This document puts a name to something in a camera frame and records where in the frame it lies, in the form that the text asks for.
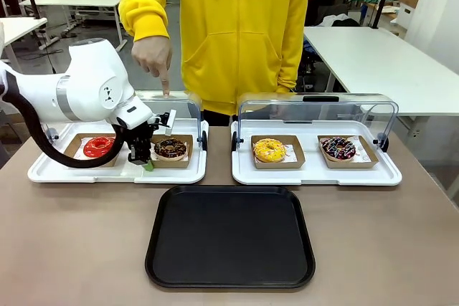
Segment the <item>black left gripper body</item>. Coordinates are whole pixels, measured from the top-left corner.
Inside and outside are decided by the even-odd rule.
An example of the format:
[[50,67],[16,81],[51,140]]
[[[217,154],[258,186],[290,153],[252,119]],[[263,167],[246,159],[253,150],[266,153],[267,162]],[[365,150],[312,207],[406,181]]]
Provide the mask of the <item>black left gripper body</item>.
[[149,125],[139,125],[134,129],[125,130],[125,142],[129,148],[150,149],[151,129]]

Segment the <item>person's right hand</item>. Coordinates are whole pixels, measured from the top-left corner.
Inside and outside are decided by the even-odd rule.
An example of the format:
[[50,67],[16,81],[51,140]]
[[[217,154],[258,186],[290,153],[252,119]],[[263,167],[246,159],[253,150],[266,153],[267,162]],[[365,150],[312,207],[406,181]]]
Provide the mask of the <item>person's right hand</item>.
[[134,60],[161,82],[164,97],[169,97],[169,68],[172,57],[171,43],[168,37],[152,36],[133,43],[131,50]]

